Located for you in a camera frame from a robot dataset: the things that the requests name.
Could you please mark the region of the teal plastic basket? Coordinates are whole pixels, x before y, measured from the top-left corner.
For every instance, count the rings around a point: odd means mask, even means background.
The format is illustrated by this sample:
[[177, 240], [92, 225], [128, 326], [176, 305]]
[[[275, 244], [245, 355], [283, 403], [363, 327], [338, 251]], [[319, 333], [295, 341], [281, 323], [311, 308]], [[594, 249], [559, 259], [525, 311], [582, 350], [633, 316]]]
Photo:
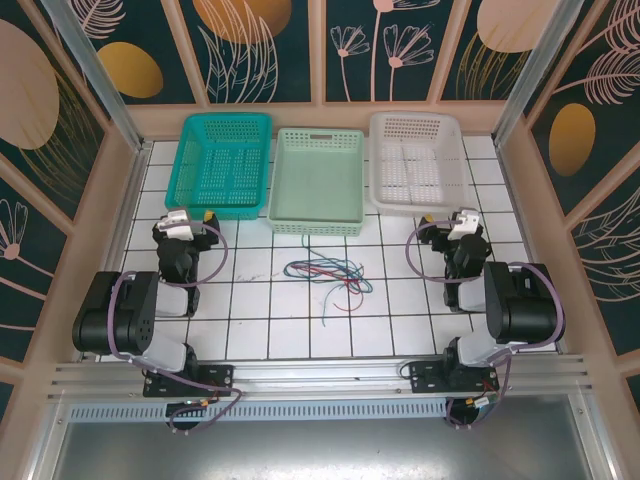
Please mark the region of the teal plastic basket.
[[169, 210], [194, 220], [255, 220], [266, 202], [272, 140], [263, 113], [205, 113], [186, 118], [165, 196]]

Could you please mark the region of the aluminium frame post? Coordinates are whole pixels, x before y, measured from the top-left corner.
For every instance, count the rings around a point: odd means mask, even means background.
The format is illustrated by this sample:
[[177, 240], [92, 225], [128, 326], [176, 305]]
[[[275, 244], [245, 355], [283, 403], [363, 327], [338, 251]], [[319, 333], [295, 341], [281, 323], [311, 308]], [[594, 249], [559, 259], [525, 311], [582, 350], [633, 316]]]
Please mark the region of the aluminium frame post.
[[138, 131], [121, 95], [116, 90], [102, 62], [99, 60], [95, 48], [83, 32], [72, 11], [72, 7], [68, 5], [66, 0], [42, 0], [42, 3], [73, 53], [74, 58], [83, 68], [115, 126], [127, 144], [136, 153], [140, 153], [145, 145], [144, 138]]
[[526, 105], [534, 95], [543, 77], [551, 69], [563, 42], [571, 29], [580, 24], [578, 20], [583, 6], [594, 0], [559, 0], [551, 14], [536, 46], [516, 79], [504, 109], [491, 133], [493, 145], [500, 150], [509, 139]]

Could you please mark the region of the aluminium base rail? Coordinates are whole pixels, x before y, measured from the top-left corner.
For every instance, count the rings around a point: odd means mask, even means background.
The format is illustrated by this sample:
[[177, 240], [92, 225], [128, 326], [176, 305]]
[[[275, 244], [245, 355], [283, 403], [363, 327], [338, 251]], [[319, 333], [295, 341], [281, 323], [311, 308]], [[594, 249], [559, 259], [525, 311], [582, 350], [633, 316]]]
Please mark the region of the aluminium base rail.
[[[247, 401], [407, 398], [406, 358], [238, 361], [233, 386]], [[511, 396], [585, 393], [593, 382], [580, 355], [533, 353], [513, 358], [497, 375]], [[122, 362], [66, 363], [55, 367], [44, 392], [49, 400], [142, 400], [140, 369]]]

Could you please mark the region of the light green plastic basket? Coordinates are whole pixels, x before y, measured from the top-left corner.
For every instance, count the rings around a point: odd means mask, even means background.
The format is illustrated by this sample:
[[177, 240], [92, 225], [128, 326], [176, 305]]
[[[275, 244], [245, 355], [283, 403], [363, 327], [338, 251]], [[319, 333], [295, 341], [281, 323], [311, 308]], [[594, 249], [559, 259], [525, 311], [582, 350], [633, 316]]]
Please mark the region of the light green plastic basket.
[[267, 213], [273, 232], [357, 237], [364, 217], [364, 134], [280, 129]]

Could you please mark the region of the steel sheet panel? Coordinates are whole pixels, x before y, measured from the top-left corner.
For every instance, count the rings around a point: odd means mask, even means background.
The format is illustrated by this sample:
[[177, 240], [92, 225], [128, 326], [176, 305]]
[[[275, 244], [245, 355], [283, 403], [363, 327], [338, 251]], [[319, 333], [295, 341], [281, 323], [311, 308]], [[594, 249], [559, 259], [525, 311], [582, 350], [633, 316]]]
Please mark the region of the steel sheet panel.
[[73, 424], [54, 480], [591, 480], [571, 430], [458, 432], [439, 419]]

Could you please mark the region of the white plastic basket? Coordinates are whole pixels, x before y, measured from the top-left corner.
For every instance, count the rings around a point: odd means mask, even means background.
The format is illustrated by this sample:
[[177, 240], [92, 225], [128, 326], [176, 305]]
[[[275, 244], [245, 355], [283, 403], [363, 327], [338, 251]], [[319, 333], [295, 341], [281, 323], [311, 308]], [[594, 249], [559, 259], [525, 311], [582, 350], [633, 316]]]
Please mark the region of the white plastic basket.
[[378, 112], [369, 124], [369, 194], [381, 215], [448, 214], [470, 205], [459, 122], [426, 112]]

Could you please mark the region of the red black power lead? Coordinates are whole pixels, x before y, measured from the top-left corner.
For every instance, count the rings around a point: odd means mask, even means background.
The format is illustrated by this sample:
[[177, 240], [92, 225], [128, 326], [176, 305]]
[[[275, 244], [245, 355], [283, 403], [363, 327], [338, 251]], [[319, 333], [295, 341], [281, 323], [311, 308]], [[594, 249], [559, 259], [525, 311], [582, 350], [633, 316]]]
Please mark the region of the red black power lead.
[[210, 404], [217, 403], [220, 398], [220, 392], [218, 390], [211, 391], [184, 384], [178, 384], [178, 393], [183, 397], [187, 397], [187, 400], [170, 402], [168, 404], [169, 409], [204, 408]]
[[480, 410], [499, 401], [500, 391], [498, 389], [496, 389], [492, 384], [486, 381], [482, 382], [482, 386], [483, 391], [480, 394], [474, 395], [464, 400], [464, 405], [467, 408]]

